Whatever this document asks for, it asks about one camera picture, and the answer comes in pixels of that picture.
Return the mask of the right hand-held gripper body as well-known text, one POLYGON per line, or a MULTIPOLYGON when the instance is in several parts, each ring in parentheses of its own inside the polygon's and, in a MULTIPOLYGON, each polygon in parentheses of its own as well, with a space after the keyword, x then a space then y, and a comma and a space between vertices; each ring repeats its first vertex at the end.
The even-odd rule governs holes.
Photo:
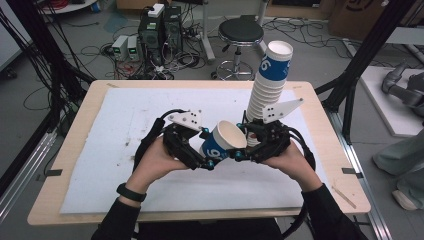
POLYGON ((251 160, 257 163, 278 156, 291 144, 291 138, 303 144, 304 139, 298 130, 281 122, 291 112, 303 104, 302 98, 265 105, 262 119, 251 124, 259 144, 251 149, 251 160))

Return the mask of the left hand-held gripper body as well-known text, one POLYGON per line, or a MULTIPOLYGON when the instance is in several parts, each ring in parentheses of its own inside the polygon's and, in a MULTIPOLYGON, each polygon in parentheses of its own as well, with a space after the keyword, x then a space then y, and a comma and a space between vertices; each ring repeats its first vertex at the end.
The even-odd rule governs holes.
POLYGON ((201 111, 176 109, 167 119, 171 124, 163 130, 163 143, 168 153, 188 168, 200 168, 203 157, 190 145, 190 139, 202 130, 201 111))

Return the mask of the black wire cup holder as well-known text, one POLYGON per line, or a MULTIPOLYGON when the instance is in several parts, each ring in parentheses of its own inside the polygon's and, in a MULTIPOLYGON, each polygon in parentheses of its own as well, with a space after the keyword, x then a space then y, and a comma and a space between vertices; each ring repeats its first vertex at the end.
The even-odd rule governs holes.
POLYGON ((246 110, 244 110, 243 111, 243 116, 242 116, 242 121, 241 121, 241 127, 240 127, 240 129, 241 129, 241 131, 244 133, 244 134, 246 134, 246 127, 245 127, 245 125, 247 124, 249 122, 249 120, 247 119, 247 116, 246 116, 246 110))

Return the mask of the blue labelled paper cup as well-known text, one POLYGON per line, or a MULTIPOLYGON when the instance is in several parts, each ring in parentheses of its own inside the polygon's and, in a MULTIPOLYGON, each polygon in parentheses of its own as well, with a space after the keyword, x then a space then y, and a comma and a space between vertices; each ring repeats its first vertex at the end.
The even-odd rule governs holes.
POLYGON ((244 133, 233 123, 222 120, 208 135, 200 147, 200 154, 217 160, 228 157, 230 149, 240 149, 247 146, 244 133))

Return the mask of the stack of white paper cups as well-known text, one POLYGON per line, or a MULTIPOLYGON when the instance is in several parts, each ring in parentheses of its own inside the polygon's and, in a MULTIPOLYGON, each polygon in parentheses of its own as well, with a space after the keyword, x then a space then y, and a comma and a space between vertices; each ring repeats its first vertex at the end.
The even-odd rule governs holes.
POLYGON ((262 120, 262 108, 277 103, 289 73, 293 47, 284 41, 275 40, 267 49, 255 75, 249 104, 245 113, 248 122, 262 120))

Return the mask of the person's left hand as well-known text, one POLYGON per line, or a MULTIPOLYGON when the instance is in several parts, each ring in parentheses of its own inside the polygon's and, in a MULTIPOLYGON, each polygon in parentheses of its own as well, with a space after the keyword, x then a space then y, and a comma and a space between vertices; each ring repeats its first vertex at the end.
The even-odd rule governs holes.
POLYGON ((144 194, 155 180, 172 171, 187 169, 184 163, 166 152, 163 138, 159 137, 149 146, 125 187, 133 192, 144 194))

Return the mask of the person's right hand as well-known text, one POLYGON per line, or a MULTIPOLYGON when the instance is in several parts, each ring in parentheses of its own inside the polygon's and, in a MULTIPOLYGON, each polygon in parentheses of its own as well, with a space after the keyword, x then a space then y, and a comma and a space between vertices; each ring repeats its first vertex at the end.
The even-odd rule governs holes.
POLYGON ((288 175, 299 184, 303 192, 317 190, 323 185, 294 142, 279 156, 271 157, 263 164, 288 175))

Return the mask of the white table mat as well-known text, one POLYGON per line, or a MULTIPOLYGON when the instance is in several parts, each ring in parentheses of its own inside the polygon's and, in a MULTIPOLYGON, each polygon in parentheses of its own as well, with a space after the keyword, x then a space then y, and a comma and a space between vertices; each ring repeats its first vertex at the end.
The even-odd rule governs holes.
MULTIPOLYGON (((75 164, 64 214, 105 213, 131 175, 134 155, 156 118, 171 109, 198 110, 203 126, 241 121, 248 89, 112 88, 107 91, 75 164)), ((226 159, 214 170, 173 171, 155 181, 145 212, 297 208, 299 185, 262 164, 226 159)))

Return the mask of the person's black clothing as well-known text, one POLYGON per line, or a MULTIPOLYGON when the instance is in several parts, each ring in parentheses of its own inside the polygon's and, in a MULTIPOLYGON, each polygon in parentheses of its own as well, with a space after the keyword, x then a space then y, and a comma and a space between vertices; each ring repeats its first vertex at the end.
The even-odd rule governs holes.
POLYGON ((140 223, 137 240, 283 240, 273 218, 140 223))

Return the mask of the black wristband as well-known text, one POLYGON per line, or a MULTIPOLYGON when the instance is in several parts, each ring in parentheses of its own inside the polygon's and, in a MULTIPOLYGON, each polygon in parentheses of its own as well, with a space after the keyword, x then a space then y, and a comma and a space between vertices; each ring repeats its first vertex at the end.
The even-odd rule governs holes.
POLYGON ((147 197, 146 193, 140 194, 130 189, 127 189, 125 183, 120 184, 117 187, 116 192, 120 194, 121 196, 136 202, 143 202, 147 197))

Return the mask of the thin wooden stick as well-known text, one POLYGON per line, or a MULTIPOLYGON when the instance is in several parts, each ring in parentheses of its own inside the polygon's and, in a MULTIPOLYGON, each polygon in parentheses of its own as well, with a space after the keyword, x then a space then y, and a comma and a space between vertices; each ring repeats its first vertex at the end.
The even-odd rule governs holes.
POLYGON ((354 204, 343 192, 341 192, 336 186, 331 186, 335 193, 337 193, 347 204, 349 204, 353 209, 356 209, 357 206, 354 204))

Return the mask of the black round stool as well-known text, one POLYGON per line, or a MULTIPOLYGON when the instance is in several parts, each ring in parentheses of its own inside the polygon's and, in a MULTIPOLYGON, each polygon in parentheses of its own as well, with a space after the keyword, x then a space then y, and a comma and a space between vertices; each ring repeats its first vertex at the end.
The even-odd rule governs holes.
POLYGON ((243 47, 257 46, 264 37, 262 27, 254 18, 241 16, 229 19, 219 25, 218 37, 226 43, 222 49, 227 51, 230 46, 235 46, 236 50, 232 60, 221 62, 211 73, 212 79, 226 80, 252 80, 254 72, 252 67, 241 61, 241 49, 243 47))

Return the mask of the white metal stand leg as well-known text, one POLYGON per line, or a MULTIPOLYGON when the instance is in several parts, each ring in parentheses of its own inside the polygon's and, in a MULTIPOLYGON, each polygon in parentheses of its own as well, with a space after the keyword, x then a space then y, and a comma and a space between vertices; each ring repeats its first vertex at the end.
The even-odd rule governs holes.
POLYGON ((208 37, 208 4, 208 0, 202 0, 202 32, 200 37, 207 62, 211 64, 215 61, 215 54, 208 37))

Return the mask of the grey power supply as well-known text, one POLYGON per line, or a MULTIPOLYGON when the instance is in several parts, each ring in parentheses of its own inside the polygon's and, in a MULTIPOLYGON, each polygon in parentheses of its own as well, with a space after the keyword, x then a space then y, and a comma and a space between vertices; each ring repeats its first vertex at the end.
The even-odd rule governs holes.
POLYGON ((131 61, 140 60, 140 50, 138 38, 136 36, 129 36, 127 42, 128 56, 131 61))
POLYGON ((117 61, 124 61, 128 56, 128 37, 126 35, 119 36, 112 44, 112 50, 117 61))

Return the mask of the wooden table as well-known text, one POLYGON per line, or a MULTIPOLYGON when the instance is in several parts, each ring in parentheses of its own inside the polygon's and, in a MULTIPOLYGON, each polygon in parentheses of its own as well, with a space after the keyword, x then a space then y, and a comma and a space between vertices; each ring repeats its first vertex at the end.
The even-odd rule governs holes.
MULTIPOLYGON (((33 226, 54 226, 69 224, 94 224, 104 217, 102 213, 62 214, 62 206, 66 191, 71 182, 71 174, 77 163, 77 157, 83 150, 89 129, 100 111, 101 104, 110 89, 149 89, 181 90, 251 90, 251 81, 212 81, 212 80, 98 80, 88 90, 82 105, 70 127, 63 145, 60 147, 53 169, 63 169, 61 176, 47 177, 38 197, 28 215, 27 221, 33 226)), ((290 81, 285 88, 302 97, 305 103, 300 111, 305 117, 306 126, 310 130, 312 143, 315 145, 315 156, 322 160, 323 171, 330 178, 329 189, 346 214, 361 215, 371 210, 370 203, 355 175, 343 174, 342 168, 352 168, 345 154, 326 110, 312 87, 306 81, 290 81), (357 208, 347 204, 331 186, 336 186, 357 208)))

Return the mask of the black computer tower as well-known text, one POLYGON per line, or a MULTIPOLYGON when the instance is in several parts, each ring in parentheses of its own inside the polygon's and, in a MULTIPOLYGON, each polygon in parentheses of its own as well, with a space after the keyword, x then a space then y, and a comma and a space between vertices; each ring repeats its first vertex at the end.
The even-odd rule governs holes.
POLYGON ((147 57, 155 64, 162 65, 162 47, 164 44, 164 25, 161 17, 149 17, 143 14, 138 28, 140 41, 147 57))
POLYGON ((164 12, 164 26, 168 47, 177 53, 182 47, 181 7, 168 6, 164 12))

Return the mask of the white platform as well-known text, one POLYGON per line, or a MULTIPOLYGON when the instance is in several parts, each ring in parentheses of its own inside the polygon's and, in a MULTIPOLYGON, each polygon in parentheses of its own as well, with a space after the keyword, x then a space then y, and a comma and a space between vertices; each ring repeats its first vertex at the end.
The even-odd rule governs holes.
POLYGON ((381 90, 383 79, 390 71, 390 67, 369 66, 361 76, 362 85, 393 136, 417 135, 423 129, 424 119, 414 114, 399 98, 381 90))

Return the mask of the white box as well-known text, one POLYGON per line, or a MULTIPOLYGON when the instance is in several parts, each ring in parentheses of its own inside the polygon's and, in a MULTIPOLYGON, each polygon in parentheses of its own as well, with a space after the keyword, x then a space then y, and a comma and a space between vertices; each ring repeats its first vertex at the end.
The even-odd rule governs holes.
POLYGON ((155 3, 153 7, 148 11, 148 16, 157 18, 164 11, 164 9, 165 9, 164 4, 155 3))

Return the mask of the brown cardboard box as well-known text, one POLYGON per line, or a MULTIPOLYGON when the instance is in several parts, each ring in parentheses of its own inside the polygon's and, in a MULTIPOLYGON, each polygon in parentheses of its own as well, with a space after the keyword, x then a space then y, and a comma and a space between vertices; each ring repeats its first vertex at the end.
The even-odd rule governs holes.
POLYGON ((389 0, 336 0, 328 31, 331 35, 364 40, 389 0))

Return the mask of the white round table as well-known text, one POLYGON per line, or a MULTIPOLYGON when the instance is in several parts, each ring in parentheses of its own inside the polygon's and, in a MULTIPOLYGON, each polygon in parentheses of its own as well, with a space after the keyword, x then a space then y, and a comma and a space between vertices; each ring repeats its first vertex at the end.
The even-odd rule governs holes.
POLYGON ((68 2, 66 6, 60 6, 60 7, 48 7, 47 5, 45 5, 40 9, 40 12, 44 12, 46 14, 69 13, 69 12, 74 12, 77 10, 90 7, 92 4, 96 3, 97 1, 98 0, 85 0, 84 3, 80 3, 80 4, 72 4, 71 2, 68 2))

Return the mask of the aluminium rail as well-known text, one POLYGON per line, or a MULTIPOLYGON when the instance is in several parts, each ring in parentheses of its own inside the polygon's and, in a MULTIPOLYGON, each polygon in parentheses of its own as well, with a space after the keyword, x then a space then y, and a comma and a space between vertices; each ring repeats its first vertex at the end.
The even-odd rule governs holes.
POLYGON ((393 240, 392 235, 388 229, 388 226, 383 218, 383 215, 381 214, 377 203, 375 201, 375 198, 372 194, 370 185, 367 181, 365 172, 363 171, 363 168, 361 166, 360 160, 354 150, 354 147, 348 143, 347 138, 343 136, 342 134, 342 127, 343 122, 341 120, 341 117, 338 113, 331 113, 329 111, 326 111, 327 117, 333 126, 335 133, 337 135, 337 138, 347 155, 347 158, 352 165, 352 173, 354 173, 359 180, 359 183, 368 199, 368 202, 370 203, 371 210, 367 213, 369 223, 371 224, 374 234, 376 236, 377 240, 393 240))
POLYGON ((36 170, 54 145, 56 138, 56 132, 45 133, 41 139, 35 143, 35 146, 30 148, 29 153, 23 156, 23 165, 0 197, 0 224, 2 224, 9 215, 23 190, 29 184, 36 170))

